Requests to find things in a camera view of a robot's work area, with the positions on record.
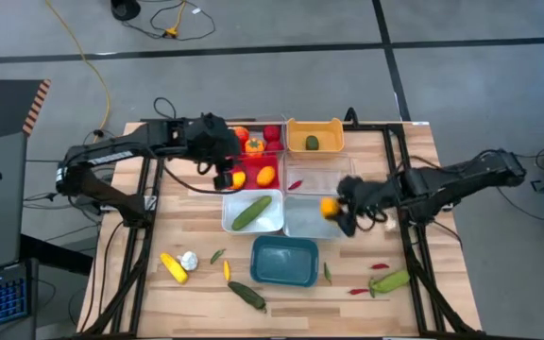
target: green chili pepper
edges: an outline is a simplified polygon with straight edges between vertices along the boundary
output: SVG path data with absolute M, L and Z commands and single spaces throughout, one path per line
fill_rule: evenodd
M 327 263 L 325 263 L 325 279 L 332 285 L 331 282 L 331 271 L 329 271 L 329 268 L 327 267 Z
M 404 284 L 408 283 L 411 278 L 405 269 L 393 272 L 385 278 L 374 281 L 371 279 L 368 282 L 368 288 L 370 289 L 371 296 L 374 293 L 389 293 L 394 289 L 400 288 Z
M 212 260 L 211 260 L 211 264 L 213 264 L 215 262 L 215 260 L 219 259 L 219 257 L 222 256 L 224 251 L 226 251 L 226 250 L 225 249 L 219 249 L 219 250 L 215 251 L 215 254 L 213 254 L 213 257 L 212 257 Z

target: garlic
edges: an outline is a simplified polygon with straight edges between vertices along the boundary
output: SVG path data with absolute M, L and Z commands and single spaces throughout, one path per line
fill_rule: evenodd
M 181 260 L 179 260 L 179 263 L 184 269 L 188 271 L 195 270 L 198 266 L 198 258 L 196 254 L 194 254 L 194 252 L 186 251 L 184 255 L 181 256 Z

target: yellow corn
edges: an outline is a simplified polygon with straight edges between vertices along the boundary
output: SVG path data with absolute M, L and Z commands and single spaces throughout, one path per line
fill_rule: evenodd
M 230 263 L 228 263 L 228 260 L 224 261 L 224 278 L 226 278 L 226 281 L 230 281 Z
M 171 255 L 161 253 L 161 261 L 177 282 L 184 283 L 188 280 L 188 274 L 186 274 L 184 268 Z

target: orange bin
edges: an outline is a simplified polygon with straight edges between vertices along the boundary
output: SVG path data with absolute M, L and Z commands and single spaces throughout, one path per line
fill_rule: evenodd
M 306 150 L 306 138 L 318 139 L 317 150 Z M 330 122 L 287 122 L 287 146 L 294 152 L 339 152 L 344 148 L 344 126 L 337 118 Z

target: green vegetable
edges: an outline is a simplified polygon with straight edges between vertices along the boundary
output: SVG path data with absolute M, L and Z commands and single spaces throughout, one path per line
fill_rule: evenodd
M 241 230 L 251 223 L 264 209 L 272 203 L 272 196 L 265 195 L 260 197 L 255 203 L 243 210 L 232 222 L 232 230 Z
M 217 259 L 219 259 L 220 256 L 226 251 L 225 249 L 219 249 L 215 251 L 215 254 L 212 256 L 211 264 L 213 264 Z
M 406 269 L 402 269 L 393 272 L 392 274 L 378 281 L 374 281 L 373 279 L 371 279 L 368 282 L 368 288 L 371 291 L 371 294 L 374 294 L 372 293 L 372 291 L 374 291 L 375 293 L 389 293 L 394 289 L 400 288 L 401 286 L 405 285 L 410 279 L 411 278 L 409 277 Z
M 325 279 L 332 285 L 331 282 L 331 271 L 329 271 L 329 267 L 327 266 L 327 263 L 325 263 Z
M 306 150 L 317 150 L 318 139 L 315 136 L 308 136 L 306 138 Z
M 255 293 L 253 289 L 236 281 L 228 282 L 228 287 L 237 296 L 241 297 L 242 300 L 253 306 L 253 308 L 255 308 L 256 310 L 263 310 L 263 312 L 266 313 L 264 298 L 260 297 L 259 294 Z

